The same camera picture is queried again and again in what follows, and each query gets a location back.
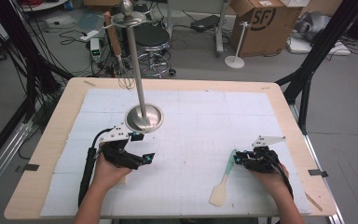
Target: metal pole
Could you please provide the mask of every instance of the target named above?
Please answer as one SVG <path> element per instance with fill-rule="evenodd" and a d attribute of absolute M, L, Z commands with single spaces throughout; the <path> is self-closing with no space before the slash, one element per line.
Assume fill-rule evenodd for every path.
<path fill-rule="evenodd" d="M 138 52 L 136 51 L 135 34 L 133 32 L 133 27 L 127 28 L 127 36 L 129 38 L 132 67 L 135 75 L 136 90 L 138 91 L 139 106 L 141 107 L 142 118 L 147 119 L 144 88 L 142 86 L 141 72 L 138 63 Z"/>

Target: human hand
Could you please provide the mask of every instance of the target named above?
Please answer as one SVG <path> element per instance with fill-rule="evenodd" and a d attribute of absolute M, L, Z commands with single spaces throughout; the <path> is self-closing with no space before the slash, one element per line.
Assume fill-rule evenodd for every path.
<path fill-rule="evenodd" d="M 289 178 L 289 172 L 286 170 L 286 167 L 280 163 L 280 166 L 284 172 L 284 174 Z M 283 177 L 281 173 L 272 173 L 272 174 L 266 174 L 266 173 L 259 173 L 256 171 L 249 170 L 251 174 L 253 174 L 260 183 L 266 188 L 268 193 L 272 196 L 272 198 L 275 198 L 275 196 L 282 194 L 284 192 L 289 192 L 287 189 Z"/>
<path fill-rule="evenodd" d="M 97 159 L 94 171 L 94 178 L 91 186 L 100 190 L 110 190 L 121 178 L 129 174 L 132 169 L 120 167 L 117 168 L 104 158 L 103 153 Z"/>

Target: gray floor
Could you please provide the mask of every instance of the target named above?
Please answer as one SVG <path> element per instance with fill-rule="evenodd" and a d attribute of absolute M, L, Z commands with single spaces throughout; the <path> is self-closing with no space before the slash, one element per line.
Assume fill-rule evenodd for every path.
<path fill-rule="evenodd" d="M 68 14 L 80 21 L 87 13 L 77 10 Z M 188 18 L 181 19 L 183 23 L 190 21 Z M 102 20 L 99 19 L 96 24 L 100 26 Z M 54 55 L 71 72 L 86 68 L 89 52 L 84 44 L 62 46 L 58 34 L 45 34 Z M 306 55 L 294 55 L 284 50 L 275 57 L 244 58 L 246 65 L 242 69 L 231 69 L 224 63 L 226 56 L 234 54 L 231 47 L 225 48 L 223 55 L 216 58 L 210 35 L 174 34 L 177 38 L 190 38 L 193 44 L 196 43 L 196 50 L 173 44 L 170 49 L 171 63 L 177 74 L 165 78 L 273 82 L 294 72 L 306 58 Z M 23 97 L 24 91 L 11 61 L 0 61 L 0 131 Z M 358 55 L 335 56 L 331 61 L 323 62 L 313 79 L 307 123 L 310 140 L 323 169 L 329 174 L 327 181 L 345 223 L 358 223 Z M 24 145 L 22 153 L 25 156 L 32 155 L 39 138 L 40 133 L 37 133 Z M 3 216 L 21 178 L 16 169 L 26 163 L 16 155 L 0 178 L 0 223 L 35 223 L 7 221 Z M 306 220 L 308 223 L 325 223 L 325 219 L 320 217 Z M 70 220 L 38 223 L 70 223 Z"/>

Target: power strip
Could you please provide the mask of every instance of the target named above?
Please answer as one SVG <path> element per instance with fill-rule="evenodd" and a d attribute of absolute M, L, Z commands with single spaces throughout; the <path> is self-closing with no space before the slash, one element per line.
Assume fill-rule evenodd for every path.
<path fill-rule="evenodd" d="M 310 0 L 281 0 L 287 7 L 306 7 Z"/>

